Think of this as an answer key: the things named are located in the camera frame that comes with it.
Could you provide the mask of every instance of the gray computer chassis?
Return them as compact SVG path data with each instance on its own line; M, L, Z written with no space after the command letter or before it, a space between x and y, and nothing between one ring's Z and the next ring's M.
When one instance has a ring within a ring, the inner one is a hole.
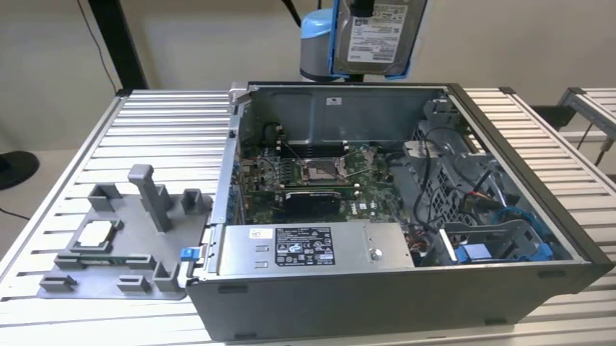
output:
M611 268L456 84L251 83L187 292L213 340L515 323Z

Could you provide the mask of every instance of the aluminum slat surface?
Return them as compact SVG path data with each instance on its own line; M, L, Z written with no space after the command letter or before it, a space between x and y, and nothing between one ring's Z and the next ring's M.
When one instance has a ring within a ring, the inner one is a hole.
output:
M616 139L616 89L570 88L559 100Z
M616 260L613 186L606 185L518 99L495 88L467 92L561 204L586 223L583 229ZM33 298L53 251L64 248L82 220L88 209L84 198L93 182L121 181L117 183L120 193L134 193L136 188L122 175L132 163L142 162L157 168L154 179L167 185L169 193L196 187L213 197L215 172L221 159L219 148L227 131L224 125L212 128L199 121L217 126L219 118L228 118L225 106L215 104L220 99L225 100L225 92L134 91L108 115L108 122L101 122L90 145L86 142L81 158L74 160L74 169L66 170L65 183L24 230L30 235L20 236L25 240L18 256L1 262L0 269L7 270L0 282L0 296L5 300L0 303L0 325L5 327L0 328L0 343L82 345L86 340L96 345L220 345L209 340L188 299ZM134 123L114 123L120 119ZM611 271L582 293L549 299L513 326L285 341L272 345L613 345L614 340L616 272Z

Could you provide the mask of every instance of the warning label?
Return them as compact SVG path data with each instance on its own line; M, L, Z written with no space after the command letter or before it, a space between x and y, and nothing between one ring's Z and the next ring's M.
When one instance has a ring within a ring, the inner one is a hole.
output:
M374 4L370 18L354 18L347 61L392 63L406 17L404 5Z
M276 229L276 265L334 265L328 227Z

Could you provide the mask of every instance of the blue latch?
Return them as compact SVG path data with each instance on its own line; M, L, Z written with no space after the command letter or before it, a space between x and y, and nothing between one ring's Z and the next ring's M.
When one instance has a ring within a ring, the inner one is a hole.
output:
M184 247L180 252L181 262L196 262L201 256L201 249L197 247Z

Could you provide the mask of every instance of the blue cable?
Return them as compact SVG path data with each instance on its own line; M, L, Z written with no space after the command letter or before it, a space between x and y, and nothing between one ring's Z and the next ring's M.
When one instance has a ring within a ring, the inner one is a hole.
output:
M531 224L531 228L534 228L534 230L537 232L541 231L542 227L541 227L541 224L538 223L537 219L534 218L533 215L530 215L529 213L526 213L522 209L517 208L517 207L506 207L506 208L502 208L499 209L494 216L491 217L491 224L497 224L498 223L498 217L501 216L501 214L505 212L505 211L514 211L515 213L521 214L523 217L526 217L526 219L530 221L530 224Z

